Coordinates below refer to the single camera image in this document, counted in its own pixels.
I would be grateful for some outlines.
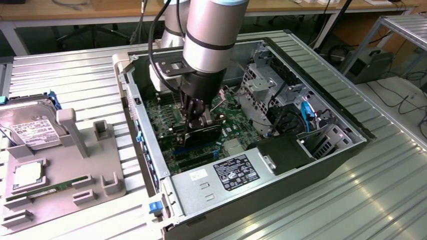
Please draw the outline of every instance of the floor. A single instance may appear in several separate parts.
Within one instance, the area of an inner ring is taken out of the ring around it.
[[[303,17],[302,23],[299,22],[296,16],[282,16],[278,17],[274,21],[274,24],[270,24],[268,21],[272,19],[271,16],[260,17],[259,25],[254,25],[255,17],[246,17],[243,21],[243,26],[240,33],[255,33],[255,32],[267,32],[274,30],[290,29],[296,36],[307,42],[311,38],[311,41],[315,39],[316,34],[314,29],[316,26],[315,16],[306,15]],[[136,28],[138,23],[119,23],[119,32],[131,36]],[[151,22],[144,23],[146,30],[148,31]],[[105,28],[112,28],[112,24],[104,26]],[[60,35],[65,35],[73,31],[73,26],[59,26],[57,27]],[[45,54],[55,53],[59,51],[75,51],[92,48],[92,38],[91,33],[87,32],[65,41],[65,49],[60,50],[55,40],[55,35],[51,27],[25,27],[17,29],[19,35],[27,45],[28,51],[31,54]],[[156,28],[156,36],[160,37],[163,33],[163,22]],[[144,34],[144,43],[147,42],[147,34]],[[100,32],[97,34],[96,44],[99,48],[123,46],[127,44],[127,41],[109,36],[108,34]],[[12,56],[13,51],[9,47],[5,37],[0,33],[0,57]]]

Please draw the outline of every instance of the aluminum profile table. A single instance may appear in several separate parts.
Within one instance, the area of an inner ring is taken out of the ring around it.
[[[411,41],[420,49],[427,51],[427,16],[423,15],[400,15],[400,16],[380,16],[376,20],[367,36],[360,43],[355,53],[342,64],[339,71],[346,75],[354,63],[356,62],[360,52],[366,49],[372,37],[379,31],[380,27],[387,27],[390,31],[399,34],[403,38]],[[378,44],[379,47],[384,46],[391,35],[388,35]],[[422,55],[412,64],[412,67],[419,63],[426,55]]]
[[[206,239],[426,239],[423,143],[292,34],[250,33],[239,39],[259,37],[276,42],[376,140],[324,180]],[[88,235],[95,239],[162,239],[156,221],[147,215],[147,192],[118,106],[112,68],[112,54],[146,49],[146,45],[123,46],[15,58],[11,95],[55,89],[67,107],[85,105],[77,110],[80,127],[99,119],[114,124],[128,194],[17,232],[11,239],[87,239]]]

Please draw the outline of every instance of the blue latch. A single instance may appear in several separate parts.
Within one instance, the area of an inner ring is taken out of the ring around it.
[[[300,103],[300,114],[302,118],[304,119],[306,126],[307,126],[307,133],[310,132],[310,123],[308,123],[308,118],[315,118],[315,112],[312,111],[312,108],[310,107],[310,104],[307,101],[303,101]]]
[[[63,107],[61,107],[59,99],[56,97],[56,93],[52,90],[49,90],[47,96],[53,99],[56,110],[61,110]]]
[[[136,135],[136,142],[144,142],[143,132],[139,131]]]
[[[8,97],[7,96],[0,96],[0,105],[7,104],[8,102]]]
[[[159,213],[163,209],[162,201],[155,201],[150,203],[148,206],[150,206],[150,214]]]

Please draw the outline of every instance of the hard drive label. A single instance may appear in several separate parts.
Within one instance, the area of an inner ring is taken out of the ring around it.
[[[215,164],[214,168],[227,191],[240,188],[260,178],[244,154]]]
[[[11,129],[29,147],[60,140],[48,119],[12,125]]]

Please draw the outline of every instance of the black chair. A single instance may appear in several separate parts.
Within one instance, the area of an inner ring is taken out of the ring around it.
[[[120,33],[118,24],[114,23],[112,24],[112,29],[108,29],[105,27],[103,27],[105,24],[89,24],[85,25],[84,27],[80,27],[79,25],[73,25],[73,31],[68,34],[65,34],[64,36],[60,36],[60,31],[59,28],[56,26],[52,26],[52,31],[53,31],[53,35],[56,38],[56,46],[60,50],[64,50],[67,48],[67,44],[64,43],[65,40],[71,39],[72,37],[85,33],[85,32],[91,32],[91,40],[92,40],[92,47],[96,48],[97,47],[97,43],[96,43],[96,38],[97,38],[97,33],[103,32],[105,34],[109,34],[118,38],[122,38],[126,40],[126,44],[130,44],[130,36],[124,35],[123,33]]]

